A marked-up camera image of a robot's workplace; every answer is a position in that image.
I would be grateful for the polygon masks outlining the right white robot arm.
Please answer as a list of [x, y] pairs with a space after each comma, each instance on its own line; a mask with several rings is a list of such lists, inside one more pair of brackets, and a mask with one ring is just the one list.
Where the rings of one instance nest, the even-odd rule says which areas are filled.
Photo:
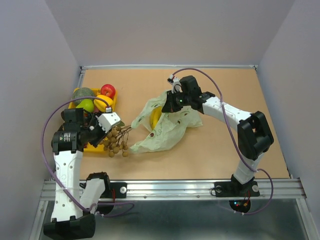
[[163, 113], [176, 113], [189, 106], [203, 115], [213, 117], [226, 124], [237, 153], [240, 155], [238, 167], [230, 182], [231, 192], [242, 195], [248, 190], [248, 183], [254, 178], [257, 166], [265, 152], [274, 143], [266, 116], [261, 111], [251, 113], [223, 102], [211, 92], [203, 92], [194, 76], [181, 79], [171, 75], [167, 80], [172, 89], [166, 92]]

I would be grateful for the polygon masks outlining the green fake melon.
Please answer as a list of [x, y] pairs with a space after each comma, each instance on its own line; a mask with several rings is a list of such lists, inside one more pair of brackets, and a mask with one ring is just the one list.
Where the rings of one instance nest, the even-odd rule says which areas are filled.
[[81, 87], [74, 91], [72, 99], [78, 99], [81, 97], [95, 97], [96, 94], [88, 87]]

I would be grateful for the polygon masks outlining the green avocado print plastic bag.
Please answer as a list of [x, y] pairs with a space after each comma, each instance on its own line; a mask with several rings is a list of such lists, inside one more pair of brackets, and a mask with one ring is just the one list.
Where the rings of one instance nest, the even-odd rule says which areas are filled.
[[151, 127], [150, 117], [156, 108], [162, 108], [166, 102], [167, 94], [149, 99], [140, 114], [131, 123], [131, 128], [140, 125], [148, 131], [148, 136], [130, 147], [133, 154], [152, 153], [172, 149], [184, 136], [187, 128], [197, 128], [203, 125], [199, 113], [189, 106], [175, 113], [161, 113], [155, 127]]

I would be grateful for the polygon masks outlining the yellow plastic tray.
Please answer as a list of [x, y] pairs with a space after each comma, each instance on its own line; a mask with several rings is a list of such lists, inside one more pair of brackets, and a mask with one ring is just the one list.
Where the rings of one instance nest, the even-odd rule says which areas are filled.
[[[98, 96], [100, 94], [100, 88], [91, 88], [91, 90], [94, 92], [95, 96]], [[116, 103], [117, 103], [117, 97], [118, 97], [118, 92], [115, 90], [114, 96], [112, 98], [113, 104], [111, 104], [111, 108], [113, 111], [116, 109]], [[76, 107], [74, 102], [69, 103], [68, 108], [69, 109], [74, 109]], [[102, 144], [99, 144], [97, 147], [93, 147], [91, 144], [87, 144], [86, 147], [84, 148], [85, 153], [94, 153], [94, 154], [102, 154], [104, 153], [104, 146]]]

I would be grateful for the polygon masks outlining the brown fake longan bunch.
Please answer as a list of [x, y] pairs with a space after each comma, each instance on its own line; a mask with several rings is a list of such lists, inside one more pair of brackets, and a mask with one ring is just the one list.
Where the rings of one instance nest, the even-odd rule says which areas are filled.
[[126, 158], [129, 156], [129, 133], [132, 130], [130, 125], [115, 126], [110, 130], [107, 136], [100, 141], [103, 151], [109, 158], [114, 158], [116, 155], [122, 155]]

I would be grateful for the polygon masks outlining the yellow fake bell pepper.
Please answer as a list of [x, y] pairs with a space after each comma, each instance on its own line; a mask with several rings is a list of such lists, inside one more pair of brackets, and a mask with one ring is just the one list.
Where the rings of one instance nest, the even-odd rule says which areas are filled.
[[93, 103], [94, 103], [95, 107], [103, 113], [106, 111], [106, 109], [108, 107], [112, 107], [112, 105], [114, 103], [113, 99], [106, 96], [106, 95], [99, 94], [96, 97], [97, 97], [97, 99], [94, 99]]

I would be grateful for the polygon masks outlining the yellow fake banana bunch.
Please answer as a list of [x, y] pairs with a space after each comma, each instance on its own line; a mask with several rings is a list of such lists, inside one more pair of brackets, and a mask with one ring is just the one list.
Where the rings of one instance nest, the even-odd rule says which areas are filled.
[[150, 127], [152, 130], [156, 127], [161, 115], [162, 115], [162, 107], [161, 106], [156, 107], [155, 109], [152, 110], [150, 117], [149, 117], [149, 123], [150, 123]]

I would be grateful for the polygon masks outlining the red fake apple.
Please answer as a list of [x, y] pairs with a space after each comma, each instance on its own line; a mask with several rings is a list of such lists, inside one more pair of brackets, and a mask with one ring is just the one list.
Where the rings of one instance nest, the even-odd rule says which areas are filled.
[[114, 99], [116, 95], [116, 89], [111, 84], [105, 84], [100, 88], [100, 93], [104, 96]]

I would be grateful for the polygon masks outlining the aluminium mounting rail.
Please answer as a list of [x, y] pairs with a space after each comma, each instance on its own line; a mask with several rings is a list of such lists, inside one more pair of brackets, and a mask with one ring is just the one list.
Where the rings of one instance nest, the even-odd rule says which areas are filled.
[[238, 196], [216, 197], [214, 187], [226, 179], [201, 180], [112, 180], [117, 201], [205, 201], [235, 200], [245, 196], [251, 200], [306, 199], [307, 195], [299, 179], [257, 179], [247, 191]]

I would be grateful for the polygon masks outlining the green fake pear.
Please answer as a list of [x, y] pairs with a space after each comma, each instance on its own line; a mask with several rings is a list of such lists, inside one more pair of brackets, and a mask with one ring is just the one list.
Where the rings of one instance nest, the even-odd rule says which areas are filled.
[[92, 113], [95, 109], [94, 103], [91, 99], [83, 99], [80, 101], [80, 103], [76, 106], [77, 109], [84, 109], [90, 113]]

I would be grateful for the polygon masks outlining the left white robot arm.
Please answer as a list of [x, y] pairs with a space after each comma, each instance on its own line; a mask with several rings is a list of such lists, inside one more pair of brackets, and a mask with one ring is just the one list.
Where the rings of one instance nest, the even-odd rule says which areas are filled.
[[65, 109], [61, 117], [63, 124], [51, 140], [56, 167], [51, 172], [56, 182], [54, 208], [43, 233], [52, 240], [91, 238], [95, 234], [94, 212], [99, 198], [111, 193], [111, 184], [106, 172], [92, 173], [84, 192], [80, 192], [84, 146], [97, 147], [121, 119], [112, 109], [91, 114], [82, 108]]

